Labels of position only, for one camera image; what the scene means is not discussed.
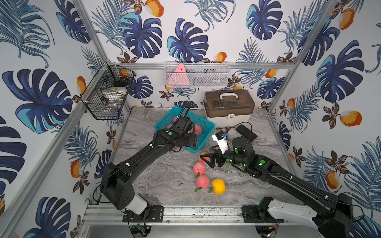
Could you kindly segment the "yellow peach front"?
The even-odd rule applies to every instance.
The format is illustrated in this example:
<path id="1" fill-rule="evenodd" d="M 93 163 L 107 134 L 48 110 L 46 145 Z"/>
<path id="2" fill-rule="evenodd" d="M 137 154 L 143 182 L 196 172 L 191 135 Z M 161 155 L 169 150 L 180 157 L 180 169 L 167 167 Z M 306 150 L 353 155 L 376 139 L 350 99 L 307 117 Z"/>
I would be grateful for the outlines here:
<path id="1" fill-rule="evenodd" d="M 223 194 L 226 191 L 225 182 L 222 179 L 216 178 L 212 181 L 212 188 L 209 190 L 209 193 L 215 193 L 218 195 Z"/>

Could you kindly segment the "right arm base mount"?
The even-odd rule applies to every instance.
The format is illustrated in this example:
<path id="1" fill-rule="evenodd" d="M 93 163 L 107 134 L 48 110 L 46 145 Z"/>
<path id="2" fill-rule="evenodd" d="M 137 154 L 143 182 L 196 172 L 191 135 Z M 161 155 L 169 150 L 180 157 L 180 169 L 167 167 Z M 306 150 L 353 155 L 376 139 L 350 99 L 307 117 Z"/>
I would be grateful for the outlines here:
<path id="1" fill-rule="evenodd" d="M 268 211 L 268 205 L 244 205 L 242 216 L 245 223 L 284 223 L 283 219 L 275 219 Z"/>

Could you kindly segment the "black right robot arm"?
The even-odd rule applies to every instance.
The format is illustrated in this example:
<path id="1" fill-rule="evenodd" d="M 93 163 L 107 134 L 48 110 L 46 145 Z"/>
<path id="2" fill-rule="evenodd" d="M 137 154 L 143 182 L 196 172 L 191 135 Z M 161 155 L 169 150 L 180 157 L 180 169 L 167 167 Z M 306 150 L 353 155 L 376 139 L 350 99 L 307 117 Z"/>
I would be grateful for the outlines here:
<path id="1" fill-rule="evenodd" d="M 324 191 L 288 172 L 274 160 L 257 154 L 245 137 L 232 141 L 232 149 L 201 155 L 211 168 L 230 164 L 239 171 L 282 189 L 303 205 L 264 197 L 258 205 L 244 205 L 246 223 L 281 223 L 290 221 L 317 230 L 325 238 L 348 238 L 353 223 L 351 197 Z"/>

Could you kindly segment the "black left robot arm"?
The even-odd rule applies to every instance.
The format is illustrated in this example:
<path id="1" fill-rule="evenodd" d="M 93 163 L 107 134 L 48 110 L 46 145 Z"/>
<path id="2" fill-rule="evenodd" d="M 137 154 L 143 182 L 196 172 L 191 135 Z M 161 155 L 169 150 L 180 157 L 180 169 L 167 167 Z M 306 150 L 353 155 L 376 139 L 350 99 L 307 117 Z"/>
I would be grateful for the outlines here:
<path id="1" fill-rule="evenodd" d="M 168 129 L 156 131 L 152 141 L 129 159 L 107 164 L 99 185 L 101 194 L 118 210 L 144 213 L 148 202 L 134 191 L 133 183 L 155 160 L 173 148 L 195 147 L 197 135 L 191 133 L 193 128 L 190 118 L 178 116 Z"/>

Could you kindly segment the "teal plastic basket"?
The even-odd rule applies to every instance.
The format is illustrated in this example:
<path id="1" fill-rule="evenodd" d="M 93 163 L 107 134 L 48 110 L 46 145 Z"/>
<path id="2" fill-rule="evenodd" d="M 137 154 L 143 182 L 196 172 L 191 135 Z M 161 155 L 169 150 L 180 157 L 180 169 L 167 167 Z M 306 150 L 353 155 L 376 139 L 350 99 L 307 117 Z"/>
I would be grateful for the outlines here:
<path id="1" fill-rule="evenodd" d="M 154 126 L 154 129 L 156 131 L 166 129 L 167 126 L 171 125 L 173 123 L 173 119 L 179 115 L 181 111 L 181 107 L 174 107 L 169 112 L 167 112 Z M 196 153 L 202 149 L 202 147 L 207 143 L 208 139 L 213 134 L 213 131 L 215 130 L 215 124 L 211 121 L 208 121 L 207 119 L 203 118 L 202 116 L 199 116 L 198 114 L 193 113 L 193 110 L 190 110 L 187 117 L 190 118 L 190 120 L 195 124 L 201 127 L 201 133 L 196 137 L 196 147 L 189 148 L 185 147 L 186 150 Z"/>

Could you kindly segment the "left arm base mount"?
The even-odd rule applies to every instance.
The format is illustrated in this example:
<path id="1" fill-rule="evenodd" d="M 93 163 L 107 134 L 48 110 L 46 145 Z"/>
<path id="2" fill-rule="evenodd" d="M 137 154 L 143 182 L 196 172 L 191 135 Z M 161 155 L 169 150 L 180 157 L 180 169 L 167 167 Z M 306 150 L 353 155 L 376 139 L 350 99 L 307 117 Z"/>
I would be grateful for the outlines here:
<path id="1" fill-rule="evenodd" d="M 162 223 L 164 215 L 164 206 L 149 205 L 140 214 L 136 214 L 131 210 L 125 209 L 123 222 L 124 223 Z"/>

